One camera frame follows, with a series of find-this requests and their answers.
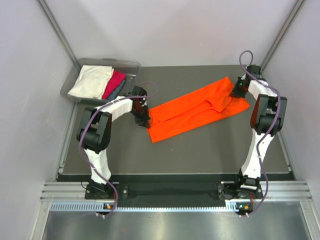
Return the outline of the orange t shirt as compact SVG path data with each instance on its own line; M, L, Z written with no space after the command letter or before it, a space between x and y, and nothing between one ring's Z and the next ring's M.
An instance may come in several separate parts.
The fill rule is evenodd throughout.
M250 104L231 97L234 84L228 77L149 110L148 134L157 143L184 132L232 117Z

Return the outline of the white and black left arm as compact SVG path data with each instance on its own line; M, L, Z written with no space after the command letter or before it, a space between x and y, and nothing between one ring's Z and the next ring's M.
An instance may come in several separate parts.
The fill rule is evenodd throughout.
M110 182L112 173L107 158L112 123L131 113L136 125L149 129L147 98L147 91L135 86L131 92L102 106L85 108L76 135L79 150L85 152L84 158L91 169L91 177L85 187L85 199L102 200L117 196L116 188Z

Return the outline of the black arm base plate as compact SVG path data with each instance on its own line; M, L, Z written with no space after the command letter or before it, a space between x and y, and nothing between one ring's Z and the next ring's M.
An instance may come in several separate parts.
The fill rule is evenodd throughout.
M204 197L208 200L261 199L260 181L237 174L115 174L107 183L89 180L86 200L115 200L121 203L138 197Z

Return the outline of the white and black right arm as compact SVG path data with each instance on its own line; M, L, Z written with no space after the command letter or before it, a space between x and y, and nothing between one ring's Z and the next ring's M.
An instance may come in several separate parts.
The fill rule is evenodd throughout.
M258 192L264 173L263 161L270 143L283 127L288 101L262 79L251 79L248 75L238 77L230 95L244 98L247 93L254 97L255 105L250 119L249 151L233 185L233 192L239 198Z

